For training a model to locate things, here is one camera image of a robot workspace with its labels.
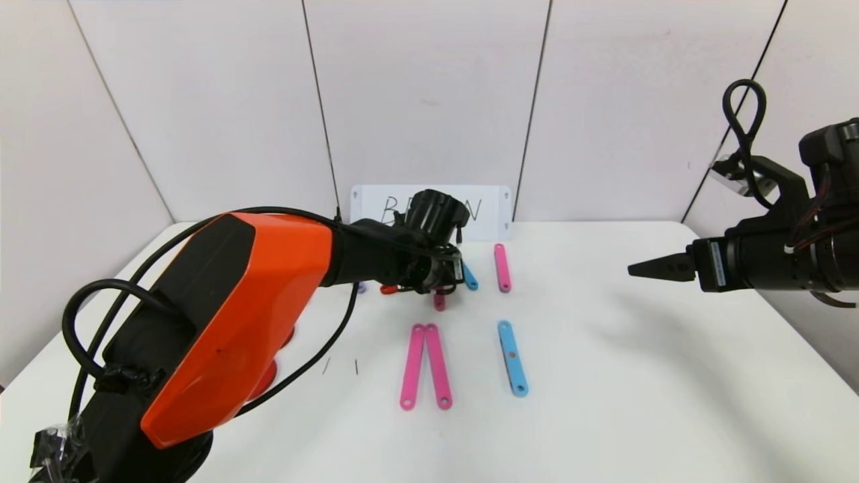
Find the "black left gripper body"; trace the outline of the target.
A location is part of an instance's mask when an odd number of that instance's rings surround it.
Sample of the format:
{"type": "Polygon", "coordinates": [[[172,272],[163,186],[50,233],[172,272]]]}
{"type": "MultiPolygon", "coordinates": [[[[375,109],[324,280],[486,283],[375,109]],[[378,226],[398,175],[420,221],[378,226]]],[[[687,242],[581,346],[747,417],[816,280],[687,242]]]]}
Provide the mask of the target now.
{"type": "Polygon", "coordinates": [[[443,260],[427,257],[426,275],[421,278],[422,288],[449,288],[464,282],[461,259],[443,260]]]}

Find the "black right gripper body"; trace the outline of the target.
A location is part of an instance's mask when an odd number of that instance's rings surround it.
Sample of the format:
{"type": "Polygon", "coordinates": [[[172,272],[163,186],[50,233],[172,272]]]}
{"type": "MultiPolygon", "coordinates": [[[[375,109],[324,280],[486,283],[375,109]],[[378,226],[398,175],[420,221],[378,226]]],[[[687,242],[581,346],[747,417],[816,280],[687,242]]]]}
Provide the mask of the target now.
{"type": "Polygon", "coordinates": [[[705,292],[819,288],[819,267],[810,250],[785,252],[786,230],[733,228],[721,237],[697,239],[687,247],[705,292]]]}

